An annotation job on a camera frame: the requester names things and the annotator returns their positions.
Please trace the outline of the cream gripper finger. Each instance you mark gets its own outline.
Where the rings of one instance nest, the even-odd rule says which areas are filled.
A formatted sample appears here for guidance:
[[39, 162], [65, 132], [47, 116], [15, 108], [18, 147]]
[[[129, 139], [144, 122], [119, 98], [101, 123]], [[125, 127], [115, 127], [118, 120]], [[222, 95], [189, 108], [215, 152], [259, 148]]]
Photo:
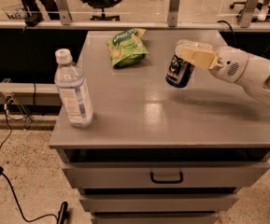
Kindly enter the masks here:
[[213, 47], [211, 45], [202, 43], [202, 42], [187, 40], [186, 44], [188, 47], [193, 48], [193, 49], [199, 49], [199, 50], [205, 50], [205, 51], [213, 50]]
[[211, 50], [193, 49], [190, 47], [181, 49], [180, 58], [204, 70], [212, 69], [218, 60], [216, 53]]

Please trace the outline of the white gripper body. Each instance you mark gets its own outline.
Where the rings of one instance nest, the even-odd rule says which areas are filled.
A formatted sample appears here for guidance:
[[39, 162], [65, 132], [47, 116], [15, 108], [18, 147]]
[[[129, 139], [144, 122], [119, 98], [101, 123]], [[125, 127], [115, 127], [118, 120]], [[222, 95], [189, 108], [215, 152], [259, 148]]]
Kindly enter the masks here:
[[244, 73], [249, 60], [248, 54], [244, 50], [230, 46], [216, 47], [215, 52], [218, 60], [216, 65], [209, 70], [210, 74], [228, 83], [236, 83]]

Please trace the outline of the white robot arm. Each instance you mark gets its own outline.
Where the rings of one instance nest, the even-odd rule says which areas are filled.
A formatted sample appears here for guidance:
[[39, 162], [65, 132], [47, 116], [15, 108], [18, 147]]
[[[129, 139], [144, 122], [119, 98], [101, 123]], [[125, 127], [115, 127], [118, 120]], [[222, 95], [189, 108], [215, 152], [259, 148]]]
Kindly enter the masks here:
[[270, 60], [231, 46], [180, 40], [179, 55], [213, 77], [243, 88], [244, 92], [270, 106]]

